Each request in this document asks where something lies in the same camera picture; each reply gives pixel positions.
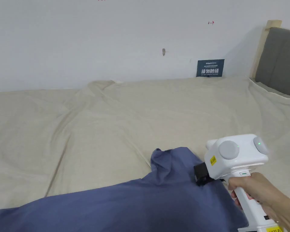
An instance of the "yellow sticker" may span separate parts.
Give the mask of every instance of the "yellow sticker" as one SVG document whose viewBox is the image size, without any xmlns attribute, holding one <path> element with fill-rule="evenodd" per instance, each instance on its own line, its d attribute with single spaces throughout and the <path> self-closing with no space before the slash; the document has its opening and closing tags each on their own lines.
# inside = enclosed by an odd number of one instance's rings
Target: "yellow sticker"
<svg viewBox="0 0 290 232">
<path fill-rule="evenodd" d="M 284 232 L 284 229 L 277 225 L 276 227 L 266 228 L 266 232 Z"/>
<path fill-rule="evenodd" d="M 213 166 L 216 162 L 217 162 L 216 157 L 213 156 L 213 157 L 211 158 L 211 165 Z"/>
</svg>

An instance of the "blue fabric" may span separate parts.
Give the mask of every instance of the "blue fabric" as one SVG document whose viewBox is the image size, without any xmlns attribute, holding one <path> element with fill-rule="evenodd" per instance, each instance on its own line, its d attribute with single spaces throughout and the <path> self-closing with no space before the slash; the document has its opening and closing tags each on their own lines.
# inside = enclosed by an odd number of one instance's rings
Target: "blue fabric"
<svg viewBox="0 0 290 232">
<path fill-rule="evenodd" d="M 143 179 L 2 209 L 0 232 L 237 232 L 248 225 L 219 180 L 196 185 L 193 166 L 201 160 L 188 148 L 157 149 L 150 161 Z"/>
</svg>

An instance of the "human arm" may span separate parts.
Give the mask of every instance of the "human arm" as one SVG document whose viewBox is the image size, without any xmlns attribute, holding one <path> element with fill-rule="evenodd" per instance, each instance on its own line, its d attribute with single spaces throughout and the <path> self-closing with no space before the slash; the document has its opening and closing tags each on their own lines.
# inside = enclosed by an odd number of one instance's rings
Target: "human arm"
<svg viewBox="0 0 290 232">
<path fill-rule="evenodd" d="M 249 177 L 232 177 L 229 189 L 243 188 L 248 194 L 260 202 L 265 213 L 290 232 L 290 198 L 279 191 L 261 173 L 254 172 Z"/>
</svg>

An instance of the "wooden bed frame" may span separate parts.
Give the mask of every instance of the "wooden bed frame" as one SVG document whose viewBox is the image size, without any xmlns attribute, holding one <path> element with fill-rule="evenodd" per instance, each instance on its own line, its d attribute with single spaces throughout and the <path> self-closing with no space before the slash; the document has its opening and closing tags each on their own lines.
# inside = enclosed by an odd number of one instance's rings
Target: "wooden bed frame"
<svg viewBox="0 0 290 232">
<path fill-rule="evenodd" d="M 281 20 L 268 20 L 268 22 L 266 23 L 266 26 L 261 34 L 261 38 L 260 38 L 260 41 L 259 41 L 259 45 L 258 45 L 258 49 L 257 49 L 257 53 L 256 53 L 256 56 L 254 58 L 254 62 L 253 62 L 253 66 L 252 66 L 252 69 L 251 69 L 251 79 L 255 79 L 256 77 L 256 72 L 257 72 L 257 68 L 258 68 L 258 65 L 259 65 L 259 61 L 260 61 L 260 57 L 261 57 L 261 54 L 263 52 L 263 48 L 264 48 L 264 44 L 265 44 L 265 41 L 266 41 L 266 38 L 268 37 L 269 35 L 269 30 L 272 28 L 272 27 L 281 27 L 282 25 L 282 21 Z"/>
</svg>

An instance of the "finger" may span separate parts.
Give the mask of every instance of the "finger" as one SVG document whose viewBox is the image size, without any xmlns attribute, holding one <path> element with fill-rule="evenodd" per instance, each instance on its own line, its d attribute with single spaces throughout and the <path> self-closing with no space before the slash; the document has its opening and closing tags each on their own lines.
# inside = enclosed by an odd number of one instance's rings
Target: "finger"
<svg viewBox="0 0 290 232">
<path fill-rule="evenodd" d="M 239 202 L 239 200 L 236 198 L 236 200 L 235 200 L 235 204 L 240 208 L 240 209 L 243 209 L 242 207 L 241 207 L 241 205 L 240 205 L 240 202 Z"/>
<path fill-rule="evenodd" d="M 237 187 L 243 188 L 245 186 L 246 178 L 248 177 L 231 177 L 229 179 L 228 189 L 235 190 Z"/>
<path fill-rule="evenodd" d="M 232 193 L 231 193 L 231 197 L 232 197 L 232 198 L 236 198 L 236 197 L 237 197 L 234 191 L 232 191 Z"/>
</svg>

